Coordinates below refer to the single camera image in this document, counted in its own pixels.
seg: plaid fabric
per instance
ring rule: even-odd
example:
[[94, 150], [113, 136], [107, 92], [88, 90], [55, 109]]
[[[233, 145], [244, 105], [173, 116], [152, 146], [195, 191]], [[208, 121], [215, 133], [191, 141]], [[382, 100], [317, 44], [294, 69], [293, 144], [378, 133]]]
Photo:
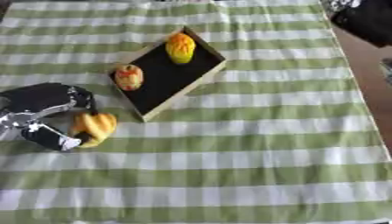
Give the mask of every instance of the plaid fabric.
[[[227, 69], [140, 123], [105, 71], [182, 25]], [[119, 120], [68, 154], [2, 136], [2, 223], [391, 218], [388, 153], [317, 0], [14, 3], [0, 34], [2, 89], [79, 85]]]

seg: floor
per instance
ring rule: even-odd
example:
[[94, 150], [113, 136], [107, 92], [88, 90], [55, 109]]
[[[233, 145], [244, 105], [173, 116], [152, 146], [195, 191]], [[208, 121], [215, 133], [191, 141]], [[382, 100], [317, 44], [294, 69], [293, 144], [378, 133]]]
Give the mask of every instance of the floor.
[[[0, 0], [0, 21], [9, 1]], [[378, 49], [339, 28], [334, 28], [334, 31], [348, 57], [382, 138], [392, 153], [392, 86], [384, 81], [379, 66], [382, 58], [392, 57], [392, 47]]]

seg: toy food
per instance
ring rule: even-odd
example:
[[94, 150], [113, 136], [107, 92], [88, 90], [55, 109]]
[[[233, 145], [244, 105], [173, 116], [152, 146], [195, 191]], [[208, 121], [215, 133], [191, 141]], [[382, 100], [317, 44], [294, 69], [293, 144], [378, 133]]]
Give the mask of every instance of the toy food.
[[166, 51], [171, 60], [177, 64], [191, 61], [195, 47], [193, 39], [184, 33], [175, 34], [166, 42]]
[[120, 65], [115, 70], [115, 83], [124, 91], [137, 90], [143, 81], [143, 70], [138, 66]]
[[90, 115], [81, 113], [74, 118], [71, 128], [73, 135], [86, 131], [92, 138], [80, 145], [81, 148], [95, 147], [108, 138], [116, 129], [117, 120], [114, 115], [99, 113]]

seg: bread roll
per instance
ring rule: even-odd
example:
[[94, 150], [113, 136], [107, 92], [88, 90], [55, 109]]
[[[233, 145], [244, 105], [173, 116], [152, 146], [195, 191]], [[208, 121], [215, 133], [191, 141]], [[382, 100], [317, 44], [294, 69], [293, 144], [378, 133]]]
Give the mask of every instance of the bread roll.
[[124, 91], [137, 90], [143, 81], [143, 70], [138, 66], [120, 65], [115, 71], [115, 83]]
[[196, 44], [184, 33], [171, 36], [166, 42], [166, 51], [176, 64], [186, 64], [191, 61]]
[[77, 135], [86, 131], [92, 138], [80, 145], [81, 148], [95, 147], [108, 138], [116, 129], [117, 120], [111, 114], [90, 115], [81, 113], [74, 118], [74, 124], [71, 128], [72, 135]]

